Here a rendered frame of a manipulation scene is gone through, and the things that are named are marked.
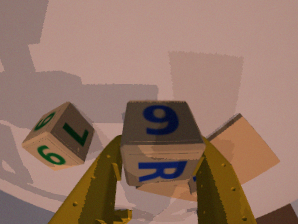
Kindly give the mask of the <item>tan flat mat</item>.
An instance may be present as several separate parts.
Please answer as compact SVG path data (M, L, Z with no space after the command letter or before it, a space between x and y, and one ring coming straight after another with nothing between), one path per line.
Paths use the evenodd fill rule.
M239 113L207 138L233 166L240 184L257 177L280 162L278 157ZM197 202L187 184L136 186L137 190Z

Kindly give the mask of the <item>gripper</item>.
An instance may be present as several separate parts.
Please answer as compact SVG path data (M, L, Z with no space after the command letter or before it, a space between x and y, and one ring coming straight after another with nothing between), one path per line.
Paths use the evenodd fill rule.
M121 181L121 136L99 154L48 224L113 224L117 181ZM227 159L204 137L196 175L198 224L257 224Z

